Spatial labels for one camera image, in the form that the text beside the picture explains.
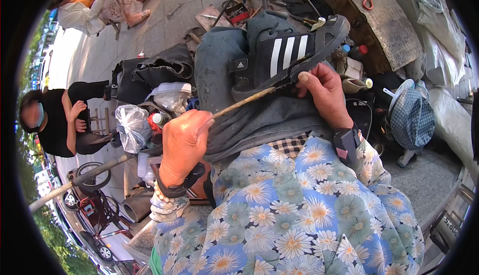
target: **checkered fabric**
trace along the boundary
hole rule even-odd
[[[303,148],[304,143],[308,139],[308,134],[303,133],[296,137],[290,137],[283,140],[268,143],[274,149],[283,152],[288,158],[296,158],[299,151]]]

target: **gray cloth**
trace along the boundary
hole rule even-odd
[[[265,11],[248,22],[248,34],[238,28],[214,27],[203,35],[195,60],[200,109],[217,113],[234,104],[231,88],[235,83],[228,74],[227,63],[245,58],[258,39],[274,36],[274,30],[289,28],[294,30],[280,15]],[[214,163],[242,150],[311,130],[331,140],[332,132],[311,98],[285,96],[292,87],[280,89],[216,119],[210,128],[204,159]]]

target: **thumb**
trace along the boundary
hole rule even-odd
[[[304,84],[306,88],[308,88],[309,92],[311,92],[313,97],[321,94],[324,91],[324,87],[323,85],[321,85],[320,80],[309,72],[300,72],[298,75],[298,79]]]

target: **black sneaker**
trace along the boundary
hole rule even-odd
[[[271,86],[296,82],[302,71],[313,69],[346,39],[349,21],[342,15],[330,16],[316,32],[275,32],[271,39],[258,42],[257,52],[228,63],[236,85],[231,89],[239,102]]]

